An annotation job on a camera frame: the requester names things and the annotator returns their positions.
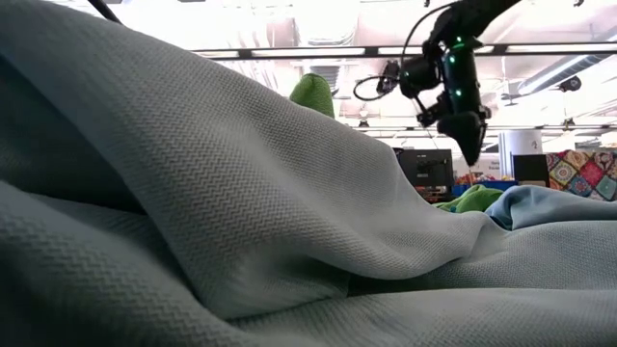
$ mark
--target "textured fabric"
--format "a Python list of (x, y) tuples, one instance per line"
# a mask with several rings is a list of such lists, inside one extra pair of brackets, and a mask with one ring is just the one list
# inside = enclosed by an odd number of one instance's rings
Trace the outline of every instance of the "textured fabric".
[(0, 0), (0, 57), (21, 81), (0, 105), (22, 98), (0, 114), (21, 131), (1, 148), (2, 346), (617, 340), (615, 221), (441, 211), (386, 145), (53, 4)]
[(615, 152), (565, 150), (547, 154), (552, 189), (601, 201), (617, 200)]
[(465, 213), (471, 211), (484, 212), (493, 202), (497, 201), (503, 191), (487, 188), (478, 183), (450, 202), (434, 203), (433, 206), (444, 211)]
[(555, 222), (614, 221), (617, 220), (617, 203), (582, 198), (550, 188), (520, 186), (505, 191), (486, 213), (500, 226), (516, 230)]
[(330, 118), (335, 117), (335, 106), (332, 102), (330, 85), (325, 78), (307, 73), (302, 76), (289, 99), (298, 105), (308, 107)]

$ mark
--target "green cloth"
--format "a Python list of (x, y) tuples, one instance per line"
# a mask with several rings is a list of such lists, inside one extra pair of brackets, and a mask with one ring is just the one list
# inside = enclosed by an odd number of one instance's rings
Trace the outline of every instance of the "green cloth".
[(308, 107), (330, 118), (335, 117), (330, 84), (320, 75), (308, 73), (302, 76), (296, 88), (291, 92), (289, 99), (298, 105)]
[(470, 187), (463, 195), (451, 202), (435, 203), (434, 206), (448, 212), (464, 213), (486, 211), (503, 194), (502, 191), (487, 188), (482, 184)]

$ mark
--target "light blue fabric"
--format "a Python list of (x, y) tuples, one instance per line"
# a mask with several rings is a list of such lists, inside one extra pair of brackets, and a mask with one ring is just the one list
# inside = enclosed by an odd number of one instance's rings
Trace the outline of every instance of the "light blue fabric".
[(520, 186), (508, 189), (486, 213), (501, 227), (516, 230), (554, 222), (615, 221), (617, 204), (549, 188)]

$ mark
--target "ceiling pipe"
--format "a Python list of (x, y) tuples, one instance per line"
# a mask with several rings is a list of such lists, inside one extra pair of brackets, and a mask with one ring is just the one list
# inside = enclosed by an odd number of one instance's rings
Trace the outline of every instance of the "ceiling pipe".
[[(610, 29), (602, 36), (597, 37), (597, 41), (617, 41), (617, 26)], [(554, 86), (581, 71), (600, 63), (612, 56), (609, 54), (590, 54), (566, 57), (560, 59), (555, 64), (543, 69), (532, 77), (522, 81), (519, 85), (520, 95), (538, 93), (548, 87)]]

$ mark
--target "colorful quilt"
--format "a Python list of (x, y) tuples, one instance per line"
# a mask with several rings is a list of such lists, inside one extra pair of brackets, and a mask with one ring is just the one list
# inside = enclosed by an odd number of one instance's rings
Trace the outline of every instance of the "colorful quilt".
[(594, 200), (617, 200), (617, 152), (547, 154), (550, 187)]

